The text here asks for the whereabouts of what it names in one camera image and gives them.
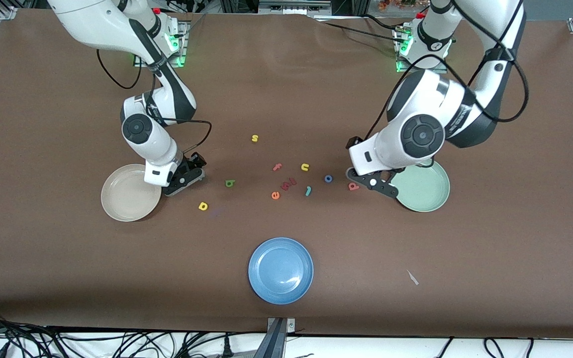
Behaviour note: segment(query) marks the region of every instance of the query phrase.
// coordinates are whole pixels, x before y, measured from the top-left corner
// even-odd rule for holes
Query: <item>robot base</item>
[[[205,165],[207,162],[198,152],[194,152],[189,159],[183,156],[183,161],[172,175],[169,186],[162,188],[163,194],[165,196],[176,195],[187,186],[202,180],[205,177],[205,171],[202,167]]]
[[[407,22],[402,26],[397,26],[393,32],[393,38],[403,39],[404,41],[412,41],[412,29],[410,23]],[[397,72],[405,72],[410,68],[411,63],[401,54],[402,48],[405,50],[405,46],[409,46],[407,43],[395,42],[395,58],[396,58],[396,70]],[[411,72],[421,70],[419,67],[412,68]],[[437,64],[437,66],[431,68],[435,73],[448,73],[448,69],[443,63]]]
[[[175,27],[173,36],[176,38],[169,39],[168,45],[173,54],[168,56],[168,62],[172,68],[184,67],[185,59],[187,57],[187,47],[189,46],[189,29],[191,28],[190,21],[178,21],[178,26]],[[134,67],[147,67],[147,64],[141,61],[139,57],[134,56],[132,61]]]

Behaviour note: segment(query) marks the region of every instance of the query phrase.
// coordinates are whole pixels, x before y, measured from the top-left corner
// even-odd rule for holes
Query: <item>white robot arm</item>
[[[145,10],[146,0],[118,1],[133,18],[128,18],[112,0],[49,0],[49,3],[77,41],[102,50],[133,53],[141,57],[161,82],[161,88],[126,99],[120,112],[123,137],[145,159],[145,181],[163,186],[163,193],[169,196],[202,179],[202,166],[206,164],[202,157],[194,153],[185,158],[164,129],[190,121],[196,101],[152,36],[155,32],[152,29],[159,26],[152,10]]]
[[[519,0],[432,0],[427,16],[413,22],[413,33],[419,35],[413,36],[408,59],[417,66],[435,66],[439,60],[425,55],[442,57],[447,52],[462,17],[458,9],[501,39],[507,50],[475,28],[485,55],[474,90],[431,70],[405,77],[389,98],[388,125],[366,141],[357,137],[349,141],[354,169],[348,169],[348,179],[394,197],[396,193],[388,185],[380,185],[389,183],[389,179],[379,179],[381,172],[391,172],[392,177],[407,166],[418,165],[433,157],[444,141],[465,148],[484,142],[492,134],[495,117],[485,113],[498,116],[525,12]],[[377,179],[377,185],[369,185],[372,179]]]

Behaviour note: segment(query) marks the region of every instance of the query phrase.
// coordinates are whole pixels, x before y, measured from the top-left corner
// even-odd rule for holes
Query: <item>black joint cap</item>
[[[355,136],[351,139],[348,140],[348,143],[346,143],[346,149],[349,149],[350,147],[352,147],[353,145],[357,145],[359,143],[362,143],[364,140],[362,140],[362,138],[359,138],[358,136]]]
[[[202,168],[207,165],[207,161],[198,152],[193,152],[189,157],[189,164],[191,169]]]
[[[123,136],[132,143],[143,144],[152,133],[152,122],[143,114],[134,114],[123,121]]]
[[[512,55],[512,52],[508,49],[503,49],[500,47],[491,48],[485,52],[482,59],[483,63],[486,63],[487,61],[508,61],[511,63],[514,61],[514,55]]]

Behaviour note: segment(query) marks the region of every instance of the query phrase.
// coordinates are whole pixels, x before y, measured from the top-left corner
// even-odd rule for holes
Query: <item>brown table surface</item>
[[[467,79],[480,42],[468,25],[456,36],[448,61]],[[129,55],[102,55],[134,79]],[[195,119],[214,124],[199,149],[207,179],[123,223],[104,213],[100,188],[143,162],[118,112],[150,75],[119,89],[51,11],[21,9],[0,27],[0,313],[62,326],[246,331],[289,316],[305,333],[573,337],[573,35],[528,22],[519,61],[525,114],[477,147],[446,145],[450,199],[415,213],[348,191],[344,177],[346,141],[399,77],[390,43],[305,16],[207,15],[178,70]],[[513,76],[504,115],[522,95]],[[185,147],[204,130],[169,128]],[[276,236],[314,260],[309,292],[287,306],[259,299],[247,278],[253,250]]]

